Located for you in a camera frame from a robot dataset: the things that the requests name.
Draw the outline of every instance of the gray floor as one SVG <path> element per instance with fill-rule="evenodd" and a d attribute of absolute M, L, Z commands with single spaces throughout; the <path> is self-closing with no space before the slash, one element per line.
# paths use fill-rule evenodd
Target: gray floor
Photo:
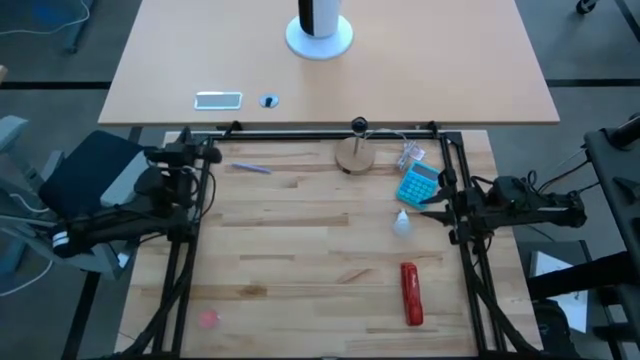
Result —
<path fill-rule="evenodd" d="M 640 2 L 628 0 L 640 19 Z M 110 81 L 124 49 L 140 0 L 97 0 L 80 52 L 63 54 L 64 32 L 52 36 L 0 36 L 0 63 L 11 69 L 12 81 Z M 523 21 L 547 79 L 640 78 L 640 47 L 613 0 L 602 0 L 587 17 L 574 13 L 574 0 L 518 0 Z M 78 16 L 76 0 L 0 0 L 0 32 Z M 578 150 L 585 132 L 616 126 L 639 111 L 640 88 L 554 88 L 561 116 L 558 126 L 490 128 L 491 143 L 501 174 L 526 175 L 538 169 L 541 179 L 562 159 Z M 104 91 L 0 91 L 0 117 L 14 114 L 31 120 L 19 147 L 36 166 L 54 149 L 71 151 L 92 130 L 101 111 Z M 141 142 L 157 145 L 166 129 L 145 129 Z M 126 136 L 128 129 L 111 129 Z M 560 184 L 558 190 L 593 182 L 590 169 Z M 622 241 L 599 189 L 584 194 L 589 221 L 581 229 L 541 226 L 559 241 L 585 239 L 594 257 L 621 250 Z M 526 229 L 516 229 L 518 241 L 544 241 Z M 46 266 L 35 254 L 24 259 L 19 279 Z M 0 358 L 58 359 L 69 329 L 83 274 L 54 266 L 41 280 L 15 295 L 0 298 Z M 13 283 L 17 278 L 0 278 Z M 128 278 L 101 282 L 88 324 L 81 356 L 113 349 Z M 602 344 L 581 355 L 610 357 Z"/>

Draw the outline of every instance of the blue calculator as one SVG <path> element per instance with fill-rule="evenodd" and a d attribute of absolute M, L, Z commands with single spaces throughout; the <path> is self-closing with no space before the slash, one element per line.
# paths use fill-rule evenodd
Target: blue calculator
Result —
<path fill-rule="evenodd" d="M 427 205 L 420 202 L 433 196 L 438 188 L 438 174 L 438 170 L 414 161 L 398 186 L 396 197 L 418 210 L 426 209 Z"/>

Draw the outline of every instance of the white cylindrical device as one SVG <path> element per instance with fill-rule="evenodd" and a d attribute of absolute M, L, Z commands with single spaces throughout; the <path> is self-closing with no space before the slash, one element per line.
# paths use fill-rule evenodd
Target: white cylindrical device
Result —
<path fill-rule="evenodd" d="M 287 26 L 286 40 L 297 55 L 328 60 L 342 55 L 353 42 L 351 24 L 340 15 L 342 0 L 298 0 L 298 13 Z"/>

